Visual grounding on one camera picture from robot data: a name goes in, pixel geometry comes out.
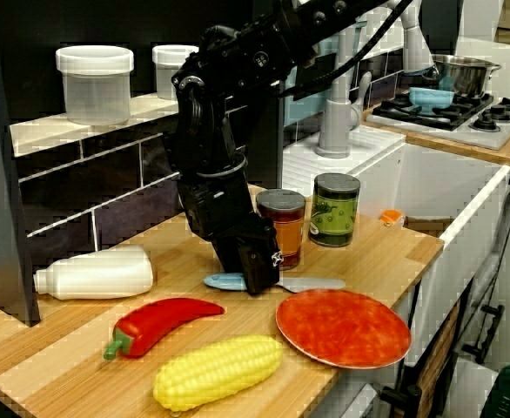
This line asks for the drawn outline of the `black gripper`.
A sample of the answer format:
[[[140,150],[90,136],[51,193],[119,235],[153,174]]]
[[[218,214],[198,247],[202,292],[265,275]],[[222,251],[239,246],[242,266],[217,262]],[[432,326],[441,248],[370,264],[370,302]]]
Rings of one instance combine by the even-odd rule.
[[[186,173],[178,180],[178,194],[191,231],[212,243],[226,273],[244,277],[248,294],[278,282],[276,231],[255,213],[242,172],[220,179]]]

